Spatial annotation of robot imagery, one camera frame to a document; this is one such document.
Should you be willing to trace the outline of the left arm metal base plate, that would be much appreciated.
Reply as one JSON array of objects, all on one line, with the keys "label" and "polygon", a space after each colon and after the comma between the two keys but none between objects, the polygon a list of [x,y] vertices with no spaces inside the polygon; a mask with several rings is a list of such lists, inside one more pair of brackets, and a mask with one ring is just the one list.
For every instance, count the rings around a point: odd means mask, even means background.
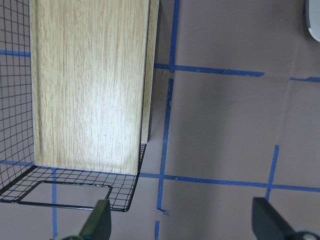
[{"label": "left arm metal base plate", "polygon": [[305,20],[310,35],[320,41],[320,0],[305,1]]}]

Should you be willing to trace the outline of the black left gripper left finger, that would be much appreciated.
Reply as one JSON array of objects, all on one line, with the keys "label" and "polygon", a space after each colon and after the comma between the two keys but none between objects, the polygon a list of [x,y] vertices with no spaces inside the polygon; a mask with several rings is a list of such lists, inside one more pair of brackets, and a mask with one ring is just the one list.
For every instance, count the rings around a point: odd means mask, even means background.
[{"label": "black left gripper left finger", "polygon": [[99,200],[79,235],[83,240],[109,240],[112,231],[111,207],[108,199]]}]

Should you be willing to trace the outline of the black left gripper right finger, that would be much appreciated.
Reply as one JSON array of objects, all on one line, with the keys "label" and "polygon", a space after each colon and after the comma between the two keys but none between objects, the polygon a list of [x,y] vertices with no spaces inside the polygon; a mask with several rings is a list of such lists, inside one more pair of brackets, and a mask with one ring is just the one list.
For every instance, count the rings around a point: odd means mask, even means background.
[{"label": "black left gripper right finger", "polygon": [[252,199],[251,228],[258,240],[291,240],[296,234],[264,197]]}]

